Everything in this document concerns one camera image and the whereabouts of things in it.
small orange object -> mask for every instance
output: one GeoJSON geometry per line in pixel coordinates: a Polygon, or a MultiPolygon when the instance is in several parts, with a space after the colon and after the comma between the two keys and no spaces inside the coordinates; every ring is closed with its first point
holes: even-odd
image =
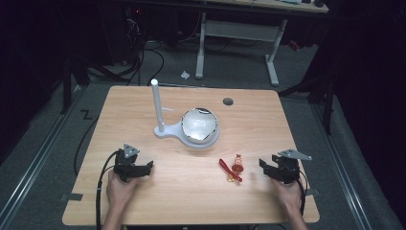
{"type": "Polygon", "coordinates": [[[218,163],[220,163],[220,166],[225,170],[225,171],[227,171],[227,173],[229,173],[232,177],[233,177],[233,179],[235,179],[235,180],[237,180],[237,181],[239,181],[239,182],[242,182],[242,179],[241,179],[241,177],[239,177],[239,175],[237,175],[236,173],[234,173],[233,171],[231,171],[228,167],[227,167],[227,165],[226,165],[226,163],[223,161],[223,159],[220,159],[219,161],[218,161],[218,163]]]}
{"type": "Polygon", "coordinates": [[[234,166],[231,167],[231,169],[232,169],[234,172],[237,172],[237,173],[241,173],[241,172],[244,171],[244,167],[242,167],[241,155],[237,154],[236,161],[235,161],[235,163],[234,163],[234,166]]]}

metal bracket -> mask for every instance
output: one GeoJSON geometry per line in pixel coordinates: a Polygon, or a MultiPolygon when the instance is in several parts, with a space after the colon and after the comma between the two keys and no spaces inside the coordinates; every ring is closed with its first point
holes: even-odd
{"type": "Polygon", "coordinates": [[[293,149],[288,149],[284,151],[278,152],[279,155],[284,156],[286,158],[291,158],[291,159],[300,159],[300,160],[312,160],[311,156],[305,155],[299,151],[293,150],[293,149]]]}
{"type": "Polygon", "coordinates": [[[129,144],[125,143],[124,144],[124,157],[129,158],[131,156],[134,156],[135,154],[138,154],[140,152],[138,149],[135,149],[131,147],[129,144]]]}

wooden table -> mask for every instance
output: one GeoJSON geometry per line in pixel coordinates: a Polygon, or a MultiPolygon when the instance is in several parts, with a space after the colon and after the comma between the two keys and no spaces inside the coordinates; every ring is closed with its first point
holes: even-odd
{"type": "MultiPolygon", "coordinates": [[[[259,158],[268,164],[272,154],[296,149],[278,94],[270,90],[160,87],[164,122],[177,123],[194,107],[210,109],[220,135],[208,149],[191,149],[174,138],[159,139],[152,88],[113,86],[79,171],[63,222],[94,225],[97,181],[107,157],[124,143],[139,149],[136,164],[153,160],[128,204],[123,224],[248,224],[284,222],[272,182],[262,173],[259,158]],[[234,100],[225,105],[224,98],[234,100]],[[222,158],[231,167],[241,154],[242,182],[228,182],[222,158]]],[[[101,220],[108,209],[103,178],[101,220]]],[[[319,213],[313,196],[306,198],[304,219],[315,222],[319,213]]]]}

wrist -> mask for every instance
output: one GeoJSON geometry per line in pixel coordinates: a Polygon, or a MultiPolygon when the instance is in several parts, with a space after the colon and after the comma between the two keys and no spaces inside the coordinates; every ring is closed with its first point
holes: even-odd
{"type": "Polygon", "coordinates": [[[289,219],[302,216],[300,208],[296,205],[285,204],[283,210],[289,219]]]}

white pole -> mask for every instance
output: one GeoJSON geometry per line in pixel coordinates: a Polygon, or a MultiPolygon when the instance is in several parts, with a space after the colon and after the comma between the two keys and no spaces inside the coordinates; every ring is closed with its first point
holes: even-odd
{"type": "Polygon", "coordinates": [[[159,131],[163,132],[164,129],[164,118],[162,117],[162,107],[161,107],[161,97],[159,96],[158,80],[151,80],[153,100],[155,102],[156,119],[158,120],[159,131]]]}

